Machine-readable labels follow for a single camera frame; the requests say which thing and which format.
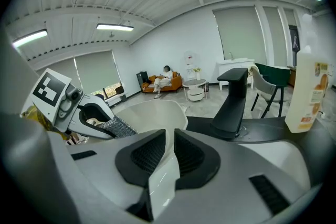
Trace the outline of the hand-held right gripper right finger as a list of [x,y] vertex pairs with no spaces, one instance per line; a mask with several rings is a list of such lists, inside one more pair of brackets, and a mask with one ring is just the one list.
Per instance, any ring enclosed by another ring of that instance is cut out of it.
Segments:
[[182,175],[169,221],[293,221],[321,189],[287,141],[235,143],[176,129],[174,151]]

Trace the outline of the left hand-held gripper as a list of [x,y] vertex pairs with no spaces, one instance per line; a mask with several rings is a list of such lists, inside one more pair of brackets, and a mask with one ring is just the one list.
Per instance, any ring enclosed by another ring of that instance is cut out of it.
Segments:
[[[86,137],[110,140],[116,136],[111,132],[85,122],[96,119],[108,122],[114,114],[103,99],[84,96],[82,88],[71,84],[71,78],[47,68],[33,86],[29,99],[37,110],[60,132],[68,130]],[[71,120],[76,107],[84,121]]]

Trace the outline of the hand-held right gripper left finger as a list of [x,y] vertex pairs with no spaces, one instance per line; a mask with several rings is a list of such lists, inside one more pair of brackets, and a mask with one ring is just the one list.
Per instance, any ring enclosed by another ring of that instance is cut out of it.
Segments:
[[[126,210],[140,200],[145,189],[153,210],[167,207],[167,134],[165,129],[151,130],[118,140],[66,146],[61,137],[49,133],[51,150],[58,173],[78,210]],[[140,181],[144,174],[122,150],[159,139],[164,154],[154,172]]]

